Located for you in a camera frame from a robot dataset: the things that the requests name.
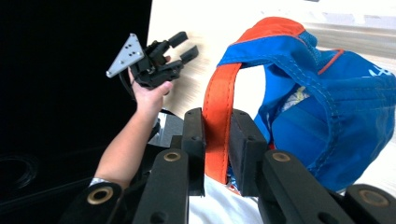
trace metal screw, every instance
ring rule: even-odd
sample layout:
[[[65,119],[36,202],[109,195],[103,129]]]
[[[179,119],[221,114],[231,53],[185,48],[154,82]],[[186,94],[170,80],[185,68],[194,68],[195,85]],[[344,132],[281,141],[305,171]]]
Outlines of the metal screw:
[[[276,161],[290,161],[290,157],[282,152],[276,152],[273,154],[273,158]]]

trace silver metal plate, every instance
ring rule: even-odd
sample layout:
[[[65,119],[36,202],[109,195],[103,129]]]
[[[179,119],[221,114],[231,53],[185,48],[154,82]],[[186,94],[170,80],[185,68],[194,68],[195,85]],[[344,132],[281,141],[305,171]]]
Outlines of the silver metal plate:
[[[142,47],[135,34],[130,34],[122,49],[117,55],[116,60],[111,64],[110,68],[106,71],[106,76],[114,77],[118,73],[125,70],[128,66],[137,63],[144,57]]]

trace black plastic part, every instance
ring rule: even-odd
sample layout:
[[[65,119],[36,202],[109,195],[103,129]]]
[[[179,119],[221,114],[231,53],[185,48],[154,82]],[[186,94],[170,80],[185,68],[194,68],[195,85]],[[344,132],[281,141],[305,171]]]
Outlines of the black plastic part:
[[[158,154],[151,170],[134,224],[188,222],[189,159],[170,148]]]
[[[93,197],[99,202],[107,195],[109,198],[102,203],[92,204],[88,201],[88,198]],[[77,196],[62,215],[59,224],[121,223],[125,214],[121,187],[113,183],[99,183],[84,189]]]
[[[160,129],[161,129],[161,123],[160,122],[161,121],[159,119],[157,119],[157,122],[155,123],[154,127],[152,128],[148,140],[153,138],[155,136],[155,134],[157,134],[160,131]]]
[[[328,191],[306,170],[293,155],[281,150],[269,150],[262,161],[259,207],[269,205],[273,211],[262,211],[262,220],[268,223],[355,223],[338,205]],[[278,203],[286,222],[273,219],[271,213]]]
[[[234,109],[231,116],[229,160],[242,196],[258,196],[256,177],[259,162],[268,150],[262,133],[244,111]]]
[[[152,144],[147,144],[145,148],[145,153],[143,155],[143,159],[140,163],[139,170],[134,176],[134,179],[132,181],[132,185],[136,181],[139,181],[142,179],[144,176],[149,175],[152,165],[154,164],[155,158],[157,157],[158,153],[168,149],[169,147],[160,147],[160,146],[155,146]]]
[[[122,222],[120,223],[132,223],[134,220],[134,215],[136,214],[137,207],[139,206],[140,199],[142,197],[143,191],[145,190],[149,175],[142,176],[139,181],[132,184],[131,187],[124,192],[124,201],[126,204],[126,215]]]
[[[198,56],[198,48],[195,46],[183,53],[180,58],[172,63],[167,63],[163,56],[170,46],[173,48],[188,39],[186,32],[179,32],[163,42],[153,41],[145,48],[144,57],[130,66],[134,80],[142,87],[154,89],[165,81],[172,81],[180,77],[180,70],[192,59]]]
[[[359,184],[348,187],[344,205],[356,223],[396,222],[396,199],[373,186]]]
[[[205,196],[205,129],[201,108],[184,115],[181,149],[189,154],[190,196]]]
[[[175,48],[187,39],[188,39],[188,37],[187,37],[186,32],[181,31],[169,39],[169,44],[170,44],[170,46],[172,46],[172,48]]]
[[[170,148],[181,148],[182,135],[173,135]]]
[[[182,55],[180,55],[180,59],[184,64],[189,63],[192,59],[196,58],[198,54],[199,54],[198,48],[194,46],[191,49],[184,52]]]

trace black background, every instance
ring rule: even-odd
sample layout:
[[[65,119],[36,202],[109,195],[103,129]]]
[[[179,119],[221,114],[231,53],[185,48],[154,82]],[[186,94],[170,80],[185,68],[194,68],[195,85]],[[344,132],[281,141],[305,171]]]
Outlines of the black background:
[[[147,45],[150,7],[149,0],[0,3],[0,158],[23,155],[36,165],[36,178],[13,189],[26,168],[0,160],[0,204],[8,209],[0,208],[1,223],[56,222],[86,184],[71,183],[93,175],[135,110],[106,70],[129,33]]]

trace orange strap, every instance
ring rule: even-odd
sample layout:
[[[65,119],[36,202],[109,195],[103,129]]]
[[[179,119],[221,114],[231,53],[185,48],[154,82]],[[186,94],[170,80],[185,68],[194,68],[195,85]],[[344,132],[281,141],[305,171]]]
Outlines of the orange strap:
[[[205,93],[205,173],[226,184],[230,122],[233,112],[233,86],[241,63],[231,63],[216,69]]]
[[[274,35],[297,36],[304,27],[295,21],[270,17],[255,24],[236,43]],[[219,66],[205,93],[203,117],[205,121],[205,173],[222,184],[227,182],[228,145],[231,114],[233,112],[233,88],[241,63]]]

